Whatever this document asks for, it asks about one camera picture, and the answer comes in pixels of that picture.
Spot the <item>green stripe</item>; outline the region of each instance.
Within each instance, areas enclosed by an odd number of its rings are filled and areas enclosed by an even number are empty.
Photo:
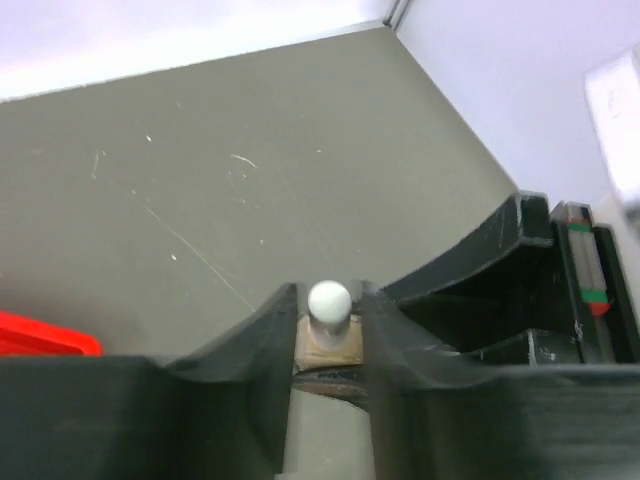
[[[609,303],[607,292],[603,290],[582,290],[582,300],[587,303]]]
[[[577,230],[579,232],[591,232],[591,227],[584,223],[570,223],[569,230]]]

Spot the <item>red tray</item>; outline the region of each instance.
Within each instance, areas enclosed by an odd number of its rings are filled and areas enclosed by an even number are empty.
[[[91,335],[0,312],[0,356],[102,355]]]

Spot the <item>white object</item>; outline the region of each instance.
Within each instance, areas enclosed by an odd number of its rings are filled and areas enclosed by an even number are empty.
[[[326,349],[339,347],[351,320],[351,295],[339,282],[325,280],[309,291],[309,317],[314,342]]]

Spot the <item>gray floor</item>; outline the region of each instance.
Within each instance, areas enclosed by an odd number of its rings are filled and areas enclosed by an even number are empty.
[[[388,30],[2,104],[0,151],[0,308],[114,354],[187,353],[285,281],[387,283],[513,189]],[[366,417],[295,400],[292,477],[370,478]]]

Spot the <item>white ball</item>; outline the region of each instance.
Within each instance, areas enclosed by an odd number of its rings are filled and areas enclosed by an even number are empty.
[[[327,327],[337,327],[350,318],[351,295],[341,283],[325,280],[309,291],[309,313]]]

